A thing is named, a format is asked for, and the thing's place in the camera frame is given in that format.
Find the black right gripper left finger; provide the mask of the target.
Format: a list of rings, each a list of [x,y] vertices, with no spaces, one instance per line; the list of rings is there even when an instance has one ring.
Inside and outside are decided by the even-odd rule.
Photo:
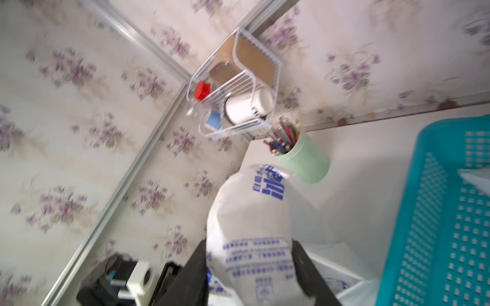
[[[199,243],[166,292],[156,296],[154,305],[207,305],[209,288],[205,244],[206,240]]]

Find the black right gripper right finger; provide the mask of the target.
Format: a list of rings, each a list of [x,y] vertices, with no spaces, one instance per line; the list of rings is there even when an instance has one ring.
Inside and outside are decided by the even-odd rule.
[[[314,300],[314,305],[341,306],[304,248],[296,240],[292,241],[292,258],[297,281],[304,294]]]

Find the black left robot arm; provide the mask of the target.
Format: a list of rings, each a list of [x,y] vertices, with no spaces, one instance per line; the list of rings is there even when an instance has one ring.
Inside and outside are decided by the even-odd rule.
[[[158,269],[148,261],[116,253],[95,266],[76,299],[80,305],[154,305],[182,268],[171,261]]]

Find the white insulated delivery bag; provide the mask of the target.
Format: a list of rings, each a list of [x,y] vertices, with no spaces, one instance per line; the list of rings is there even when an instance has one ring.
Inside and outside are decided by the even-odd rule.
[[[346,243],[303,245],[316,269],[342,305],[375,305],[380,274]]]

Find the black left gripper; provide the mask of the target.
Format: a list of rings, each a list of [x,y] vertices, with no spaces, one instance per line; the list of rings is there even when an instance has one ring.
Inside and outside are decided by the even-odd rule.
[[[172,283],[175,281],[178,273],[183,269],[182,265],[170,261],[167,262],[162,270],[162,273],[156,284],[155,291],[152,295],[151,302],[156,302],[161,298],[167,290],[170,288]]]

